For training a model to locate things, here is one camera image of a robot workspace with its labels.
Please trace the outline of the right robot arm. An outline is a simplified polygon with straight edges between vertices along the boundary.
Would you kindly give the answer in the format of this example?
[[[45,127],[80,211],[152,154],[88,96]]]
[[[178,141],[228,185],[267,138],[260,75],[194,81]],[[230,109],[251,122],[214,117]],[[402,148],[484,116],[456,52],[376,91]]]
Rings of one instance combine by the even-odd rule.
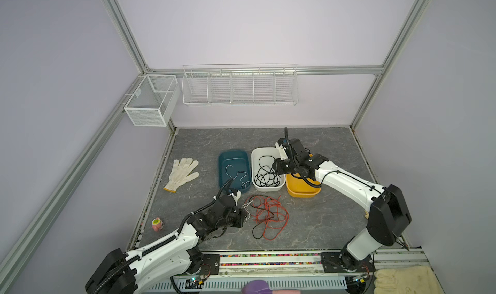
[[[340,251],[337,265],[347,272],[362,266],[364,259],[382,246],[392,246],[411,224],[412,216],[396,185],[383,186],[362,179],[337,166],[321,154],[313,154],[299,139],[284,138],[276,142],[280,157],[273,164],[278,174],[291,175],[311,188],[327,185],[356,202],[369,214],[366,227]]]

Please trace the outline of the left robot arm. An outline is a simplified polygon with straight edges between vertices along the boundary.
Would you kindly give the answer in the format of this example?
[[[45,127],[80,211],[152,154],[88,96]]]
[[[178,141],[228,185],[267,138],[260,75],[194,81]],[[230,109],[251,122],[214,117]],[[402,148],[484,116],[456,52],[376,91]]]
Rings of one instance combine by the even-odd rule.
[[[241,228],[246,212],[241,191],[228,180],[212,202],[190,212],[178,229],[131,251],[117,248],[103,259],[85,285],[87,293],[143,293],[165,279],[196,273],[203,264],[199,244],[218,238],[217,231]]]

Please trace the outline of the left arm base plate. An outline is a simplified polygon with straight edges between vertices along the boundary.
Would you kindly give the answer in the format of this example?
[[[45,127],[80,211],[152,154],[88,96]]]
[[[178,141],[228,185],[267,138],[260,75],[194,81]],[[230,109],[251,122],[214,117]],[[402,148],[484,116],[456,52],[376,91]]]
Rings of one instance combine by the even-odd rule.
[[[219,254],[199,253],[191,257],[191,265],[186,270],[187,275],[218,275],[220,270]]]

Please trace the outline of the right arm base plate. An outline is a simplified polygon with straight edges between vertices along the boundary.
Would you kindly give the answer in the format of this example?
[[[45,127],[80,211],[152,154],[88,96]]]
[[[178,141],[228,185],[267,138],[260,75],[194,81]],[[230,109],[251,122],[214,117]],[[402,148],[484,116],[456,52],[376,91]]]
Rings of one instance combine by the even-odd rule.
[[[373,254],[364,260],[344,264],[339,251],[325,251],[320,254],[320,260],[325,273],[373,273],[376,272]]]

